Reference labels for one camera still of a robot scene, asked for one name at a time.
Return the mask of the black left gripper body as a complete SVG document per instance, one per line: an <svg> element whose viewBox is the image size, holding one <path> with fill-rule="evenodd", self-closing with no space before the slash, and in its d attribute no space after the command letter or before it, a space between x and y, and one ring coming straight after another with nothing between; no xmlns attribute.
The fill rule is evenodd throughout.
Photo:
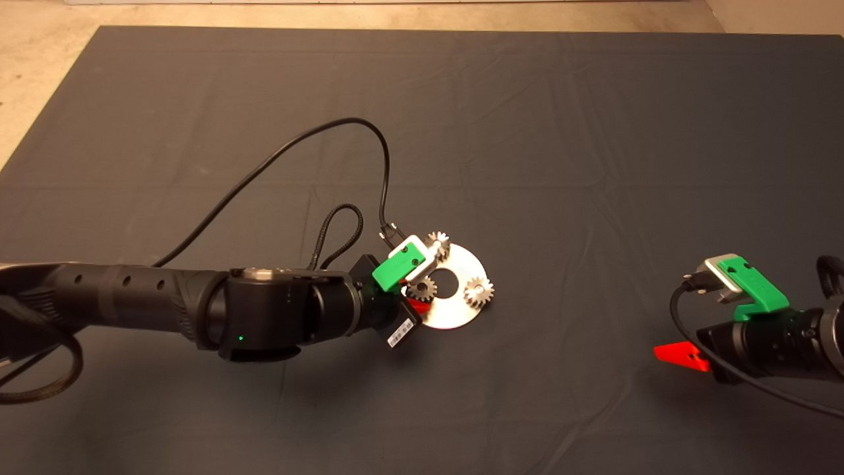
<svg viewBox="0 0 844 475"><path fill-rule="evenodd" d="M349 333L372 330L389 348L398 348L422 327L422 318L401 292L380 288L372 276L378 265L375 256L363 255L349 271L358 310Z"/></svg>

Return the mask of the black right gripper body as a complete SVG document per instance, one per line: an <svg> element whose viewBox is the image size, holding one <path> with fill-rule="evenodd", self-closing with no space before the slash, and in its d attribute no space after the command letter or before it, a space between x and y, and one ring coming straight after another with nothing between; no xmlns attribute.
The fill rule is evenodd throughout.
<svg viewBox="0 0 844 475"><path fill-rule="evenodd" d="M825 379L820 310L784 310L697 331L703 346L755 379Z"/></svg>

